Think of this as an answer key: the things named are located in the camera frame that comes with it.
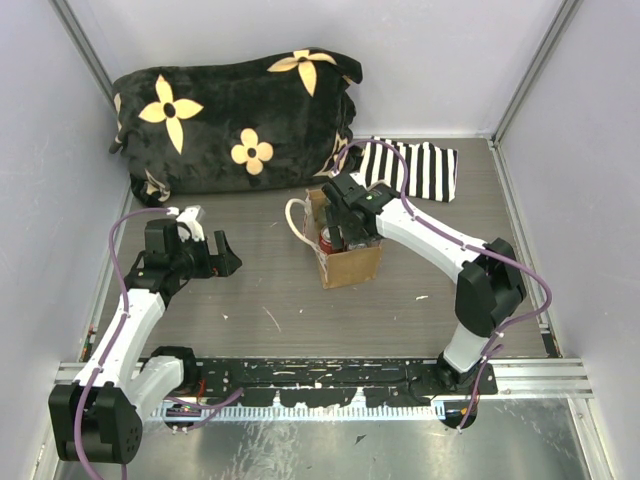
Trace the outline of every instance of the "white rope handle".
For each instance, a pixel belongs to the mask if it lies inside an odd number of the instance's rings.
[[[318,244],[312,242],[307,237],[305,237],[302,233],[300,233],[300,230],[298,230],[298,227],[296,227],[295,223],[293,223],[293,219],[291,218],[291,207],[293,205],[295,205],[295,204],[302,205],[304,207],[305,213],[308,214],[308,212],[307,212],[307,202],[305,202],[304,200],[300,200],[299,198],[290,199],[287,202],[287,205],[284,207],[284,216],[287,218],[287,223],[289,224],[289,228],[291,229],[293,234],[296,237],[298,237],[301,241],[303,241],[304,243],[309,245],[314,250],[318,251],[320,249]]]

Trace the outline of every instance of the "flower pattern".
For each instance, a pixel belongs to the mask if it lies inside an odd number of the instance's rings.
[[[178,153],[182,153],[184,133],[180,120],[187,120],[197,115],[203,107],[188,98],[174,101],[171,85],[162,75],[158,75],[158,80],[156,80],[156,93],[159,101],[151,102],[144,107],[139,117],[150,123],[165,122],[171,143]]]
[[[309,95],[313,97],[318,77],[316,67],[313,65],[313,62],[329,62],[336,65],[336,61],[333,57],[326,53],[310,54],[309,50],[296,50],[293,52],[293,57],[278,60],[267,70],[269,72],[288,72],[289,70],[293,70],[297,67],[302,83],[304,84],[304,88],[306,88]]]
[[[169,200],[169,196],[171,195],[171,191],[167,188],[167,186],[159,180],[153,178],[153,175],[149,173],[149,170],[144,169],[144,173],[147,174],[147,195],[151,196],[156,192],[160,192],[160,197],[158,201],[166,202]]]
[[[247,172],[258,175],[264,165],[273,157],[273,147],[267,142],[258,143],[258,134],[252,128],[245,128],[240,133],[242,145],[236,145],[231,149],[231,158],[238,165],[247,166]]]
[[[120,135],[120,130],[122,129],[122,125],[120,124],[120,118],[119,118],[121,104],[122,102],[120,100],[120,94],[116,93],[116,96],[113,97],[113,105],[116,107],[116,123],[118,124],[118,133],[116,133],[116,138],[115,138],[116,143],[122,143],[122,140],[118,138],[118,135]]]
[[[336,139],[333,142],[333,150],[331,151],[331,155],[329,155],[329,158],[327,158],[327,160],[324,162],[322,169],[318,173],[316,173],[314,177],[332,176],[333,167],[338,161],[338,156],[340,155],[340,152],[342,151],[342,149],[348,145],[348,143],[349,143],[349,140],[347,139],[347,137],[342,138],[340,136],[340,133],[336,132]],[[346,161],[346,159],[347,159],[347,154],[345,154],[340,159],[339,170],[342,170],[342,167],[344,166],[344,162]]]

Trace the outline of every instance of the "flower center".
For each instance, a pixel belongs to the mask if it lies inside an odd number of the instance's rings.
[[[164,114],[169,117],[169,118],[173,118],[176,115],[176,107],[173,106],[173,104],[171,103],[165,103],[164,107],[162,107],[162,109],[164,110]]]

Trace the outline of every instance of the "red can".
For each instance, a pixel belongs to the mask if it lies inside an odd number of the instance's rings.
[[[331,247],[331,234],[329,233],[329,227],[324,227],[320,232],[318,245],[320,246],[320,250],[322,250],[327,255],[331,255],[332,253],[339,253],[342,251],[342,250],[334,250]]]

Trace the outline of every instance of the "wood grain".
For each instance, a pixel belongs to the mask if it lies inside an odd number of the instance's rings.
[[[416,206],[474,237],[513,243],[486,141],[434,143],[460,152],[457,196],[451,204],[415,200]],[[244,266],[229,278],[189,283],[172,300],[143,353],[182,345],[198,356],[438,355],[457,324],[454,287],[447,277],[387,241],[377,279],[324,290],[313,252],[284,219],[286,201],[304,196],[304,189],[292,189],[172,198],[170,204],[178,207],[202,205],[205,231],[225,230]],[[301,222],[302,212],[295,213]],[[142,249],[148,220],[141,216],[126,226],[119,254],[123,269]],[[113,316],[117,297],[112,281],[100,332]],[[530,308],[527,301],[521,310]],[[535,321],[509,329],[505,345],[504,356],[546,356]]]

